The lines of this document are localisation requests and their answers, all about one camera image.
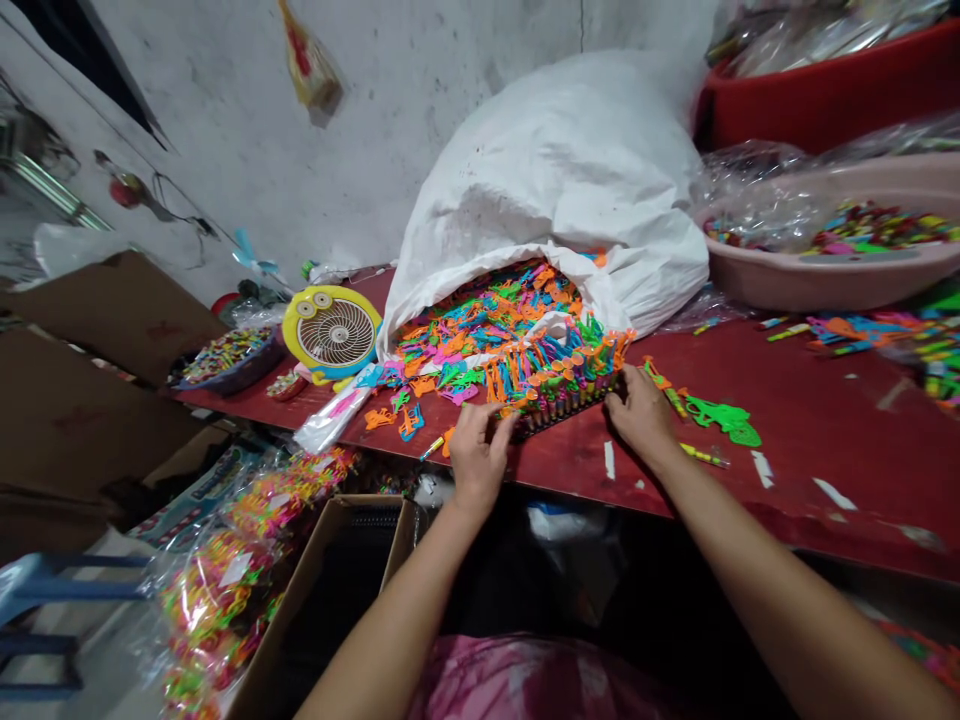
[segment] blue chair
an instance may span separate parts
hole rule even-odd
[[[142,568],[144,557],[59,556],[46,553],[24,555],[0,570],[0,626],[23,613],[50,602],[70,600],[143,600],[136,582],[100,582],[59,577],[72,567]],[[0,632],[0,655],[62,655],[64,677],[58,683],[0,684],[0,701],[30,702],[63,700],[83,687],[73,666],[77,642],[67,635],[32,635]]]
[[[63,677],[56,683],[0,683],[0,702],[49,702],[66,700],[83,689],[73,664],[77,641],[69,635],[0,634],[0,656],[62,655]]]

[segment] pink shirt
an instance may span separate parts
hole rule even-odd
[[[691,717],[619,658],[576,640],[440,638],[411,720]]]

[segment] fan eyes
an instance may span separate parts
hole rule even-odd
[[[300,302],[297,303],[297,315],[304,318],[305,320],[309,320],[316,314],[317,314],[317,308],[309,300],[301,300]]]
[[[316,305],[321,310],[326,310],[331,305],[333,305],[333,298],[323,292],[316,293],[313,296],[313,304]]]

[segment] purple bowl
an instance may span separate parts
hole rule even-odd
[[[281,360],[287,356],[287,346],[283,342],[280,326],[273,329],[273,334],[257,352],[244,358],[229,370],[225,370],[216,377],[204,380],[202,383],[191,383],[182,380],[176,386],[177,390],[209,390],[221,397],[233,395],[253,385],[273,370]]]

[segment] person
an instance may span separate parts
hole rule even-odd
[[[626,401],[606,398],[611,423],[669,496],[792,706],[786,714],[960,718],[945,687],[682,451],[669,406],[646,374],[627,366],[623,375]],[[488,421],[500,409],[464,405],[450,442],[452,500],[347,637],[297,720],[716,716],[703,698],[678,698],[582,639],[437,639],[458,570],[500,492],[515,422],[502,420],[488,443]]]

